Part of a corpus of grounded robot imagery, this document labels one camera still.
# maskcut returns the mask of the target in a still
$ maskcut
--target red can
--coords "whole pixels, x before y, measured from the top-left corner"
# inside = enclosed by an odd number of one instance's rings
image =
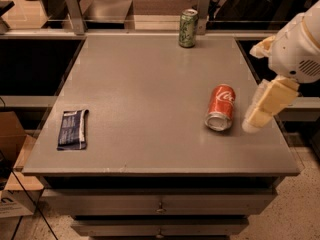
[[[220,84],[212,91],[205,124],[216,131],[223,131],[231,127],[233,107],[236,94],[226,84]]]

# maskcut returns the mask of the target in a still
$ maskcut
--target aluminum can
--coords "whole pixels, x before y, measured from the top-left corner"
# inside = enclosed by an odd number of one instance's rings
[[[211,94],[205,124],[216,131],[223,131],[231,127],[233,107],[236,94],[226,84],[216,86]]]
[[[179,45],[185,48],[196,44],[198,12],[193,9],[184,10],[180,16]]]

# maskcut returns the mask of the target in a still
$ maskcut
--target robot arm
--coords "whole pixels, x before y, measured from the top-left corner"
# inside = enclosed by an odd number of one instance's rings
[[[250,53],[268,57],[269,68],[278,75],[271,82],[262,81],[246,112],[242,128],[254,133],[297,97],[299,83],[320,79],[320,1]]]

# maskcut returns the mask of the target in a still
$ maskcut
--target floor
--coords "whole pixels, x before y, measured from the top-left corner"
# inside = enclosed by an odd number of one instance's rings
[[[194,3],[194,0],[184,0],[184,2]],[[20,23],[17,19],[12,20],[14,28],[38,28],[42,25],[44,15],[39,5],[28,3],[27,7],[18,9],[20,12],[27,11],[28,13],[24,15],[32,17],[21,18],[21,14],[16,12],[15,15],[18,15]],[[143,15],[139,16],[137,19],[141,22],[146,20]],[[10,21],[13,15],[6,17],[5,19]],[[149,16],[146,21],[151,23],[147,28],[159,28],[159,24],[154,24],[159,21],[159,17],[159,14]],[[165,28],[177,28],[178,16],[168,17],[169,24],[166,24]],[[300,175],[284,179],[277,188],[278,197],[261,214],[250,216],[249,226],[239,235],[231,236],[231,240],[320,239],[320,162],[310,147],[301,140],[299,134],[290,135],[294,139],[291,149],[301,168]],[[33,216],[0,219],[0,240],[88,239],[80,237],[70,228],[71,217],[59,215],[41,198],[38,208]]]

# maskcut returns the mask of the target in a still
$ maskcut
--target cabinet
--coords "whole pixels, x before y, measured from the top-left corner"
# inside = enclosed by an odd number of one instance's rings
[[[24,167],[79,235],[227,238],[299,174],[275,121],[241,129],[256,83],[234,36],[208,34],[192,49],[177,38],[86,37]],[[236,92],[233,126],[214,132],[204,118],[221,83]],[[62,113],[77,109],[89,110],[87,148],[57,151]]]

